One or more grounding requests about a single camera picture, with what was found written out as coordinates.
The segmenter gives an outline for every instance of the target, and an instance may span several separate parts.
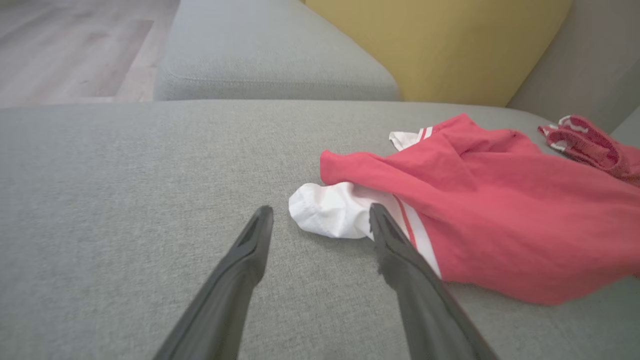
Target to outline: gray cushion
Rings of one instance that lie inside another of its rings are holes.
[[[156,100],[400,99],[391,74],[298,0],[182,0]]]
[[[151,358],[253,211],[275,211],[241,359],[408,359],[371,240],[305,233],[287,200],[320,153],[468,113],[539,145],[547,124],[448,104],[184,101],[0,110],[0,354]],[[545,152],[551,150],[543,147]],[[556,307],[450,289],[502,359],[632,359],[640,283]]]

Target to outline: red stripe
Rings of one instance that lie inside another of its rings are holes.
[[[402,212],[402,219],[404,220],[404,226],[406,226],[406,232],[409,233],[409,241],[411,242],[411,245],[413,245],[413,248],[417,250],[418,246],[416,246],[415,244],[415,236],[413,235],[413,229],[411,228],[411,224],[409,224],[409,218],[406,217],[406,211],[404,210],[404,205],[402,205],[402,201],[400,201],[400,199],[398,199],[397,196],[394,195],[394,197],[396,198],[396,201],[398,201],[398,205],[400,205],[400,211]]]

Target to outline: red cloth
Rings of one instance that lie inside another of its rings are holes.
[[[325,151],[321,177],[419,213],[445,281],[560,304],[640,273],[640,190],[466,115],[386,158]]]
[[[581,163],[640,187],[640,149],[613,140],[578,115],[561,119],[558,126],[540,126],[547,144]]]

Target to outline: yellow pillow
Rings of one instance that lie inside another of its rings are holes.
[[[505,106],[571,0],[307,0],[395,77],[406,101]]]

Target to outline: wooden floor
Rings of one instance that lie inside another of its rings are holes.
[[[0,0],[0,108],[150,101],[180,0]]]

